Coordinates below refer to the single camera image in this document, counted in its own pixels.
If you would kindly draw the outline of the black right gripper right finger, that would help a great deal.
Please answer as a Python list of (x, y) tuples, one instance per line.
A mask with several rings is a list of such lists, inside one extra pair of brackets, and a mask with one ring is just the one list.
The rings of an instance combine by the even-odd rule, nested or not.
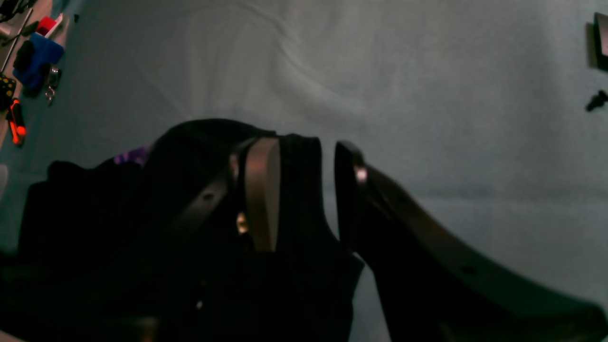
[(435, 221), (340, 141), (334, 157), (341, 244), (372, 270), (393, 342), (600, 342), (599, 305), (536, 284)]

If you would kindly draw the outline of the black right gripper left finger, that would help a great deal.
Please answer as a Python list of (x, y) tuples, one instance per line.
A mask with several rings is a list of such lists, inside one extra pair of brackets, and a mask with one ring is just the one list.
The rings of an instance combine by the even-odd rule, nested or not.
[(278, 138), (254, 138), (171, 224), (159, 342), (273, 342), (282, 326)]

